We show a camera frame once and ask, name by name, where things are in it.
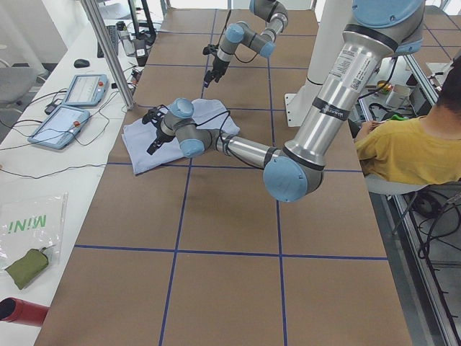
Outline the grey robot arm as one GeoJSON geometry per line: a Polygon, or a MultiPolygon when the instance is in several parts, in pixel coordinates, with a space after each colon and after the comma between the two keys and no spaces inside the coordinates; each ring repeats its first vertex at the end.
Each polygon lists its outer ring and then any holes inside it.
{"type": "Polygon", "coordinates": [[[285,6],[278,1],[251,1],[249,10],[263,19],[267,25],[262,33],[257,33],[243,21],[225,27],[224,38],[218,44],[209,44],[203,48],[204,55],[214,56],[212,69],[204,77],[204,86],[212,81],[218,82],[236,55],[239,45],[244,45],[255,54],[269,58],[275,49],[275,40],[288,25],[288,13],[285,6]]]}
{"type": "Polygon", "coordinates": [[[269,147],[226,133],[201,129],[192,103],[178,98],[145,115],[143,123],[156,128],[148,147],[152,154],[178,140],[182,153],[196,157],[215,149],[263,171],[269,194],[293,202],[315,191],[323,181],[324,156],[382,59],[417,51],[422,41],[422,1],[354,1],[344,31],[344,46],[305,113],[295,137],[282,148],[269,147]]]}

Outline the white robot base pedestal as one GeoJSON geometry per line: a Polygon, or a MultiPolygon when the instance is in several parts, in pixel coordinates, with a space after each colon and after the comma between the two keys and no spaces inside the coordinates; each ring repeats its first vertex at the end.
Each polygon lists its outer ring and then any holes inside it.
{"type": "Polygon", "coordinates": [[[302,125],[312,101],[344,46],[342,32],[351,17],[352,0],[330,0],[325,3],[305,83],[297,93],[285,95],[288,126],[302,125]]]}

